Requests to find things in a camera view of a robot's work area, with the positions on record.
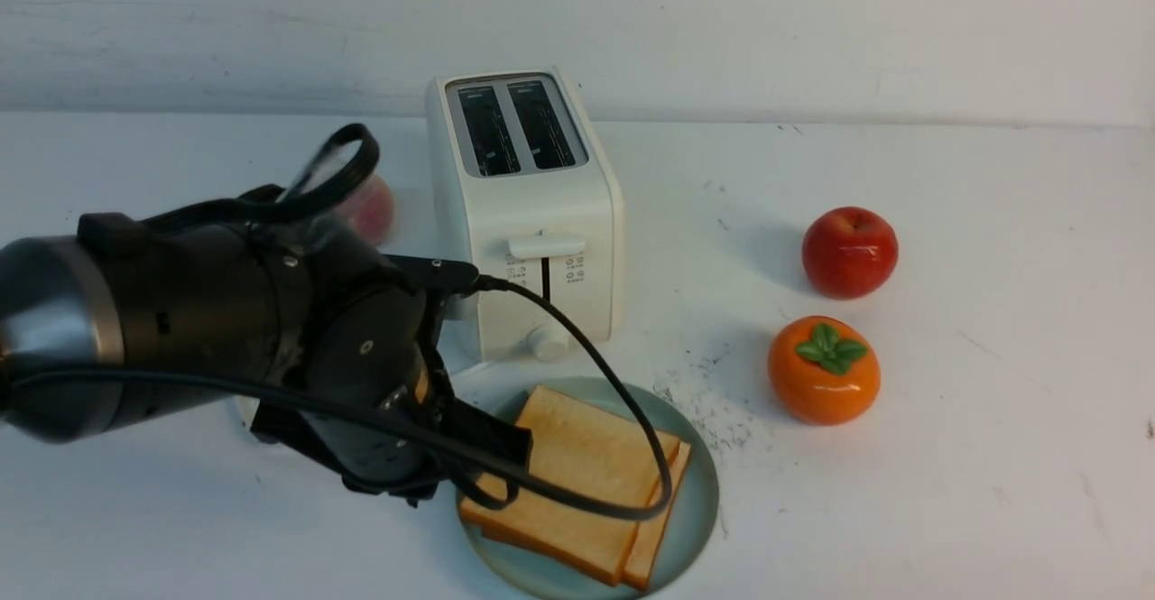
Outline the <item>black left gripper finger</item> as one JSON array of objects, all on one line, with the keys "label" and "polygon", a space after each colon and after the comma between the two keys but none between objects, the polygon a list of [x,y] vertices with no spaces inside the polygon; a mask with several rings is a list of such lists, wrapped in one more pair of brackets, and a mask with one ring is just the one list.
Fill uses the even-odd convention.
[{"label": "black left gripper finger", "polygon": [[[505,464],[528,471],[532,450],[531,431],[512,425],[506,420],[495,418],[462,400],[454,400],[445,409],[442,435],[462,440],[470,447],[482,449],[487,455],[495,457]],[[478,483],[482,469],[455,461],[450,457],[444,457],[442,469],[459,492],[480,506],[508,506],[519,497],[521,490],[520,486],[509,486],[498,480],[495,481],[498,492],[484,492]]]}]

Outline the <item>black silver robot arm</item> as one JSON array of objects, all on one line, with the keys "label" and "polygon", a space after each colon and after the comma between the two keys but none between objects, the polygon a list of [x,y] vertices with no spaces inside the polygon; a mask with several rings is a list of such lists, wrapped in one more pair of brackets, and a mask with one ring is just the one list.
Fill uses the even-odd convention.
[{"label": "black silver robot arm", "polygon": [[435,345],[476,271],[381,254],[346,223],[240,222],[161,234],[121,214],[3,247],[3,420],[67,444],[258,383],[381,412],[528,467],[532,436],[450,391]]}]

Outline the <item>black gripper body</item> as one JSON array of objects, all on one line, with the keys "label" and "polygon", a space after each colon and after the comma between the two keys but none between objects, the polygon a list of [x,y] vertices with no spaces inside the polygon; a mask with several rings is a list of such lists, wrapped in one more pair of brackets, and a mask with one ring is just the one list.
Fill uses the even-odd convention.
[{"label": "black gripper body", "polygon": [[[300,360],[282,386],[441,429],[450,393],[445,375],[429,366],[429,296],[342,221],[318,222],[306,239],[313,296]],[[249,431],[260,443],[293,449],[338,473],[351,492],[417,503],[432,498],[445,477],[437,457],[416,440],[316,412],[252,402]]]}]

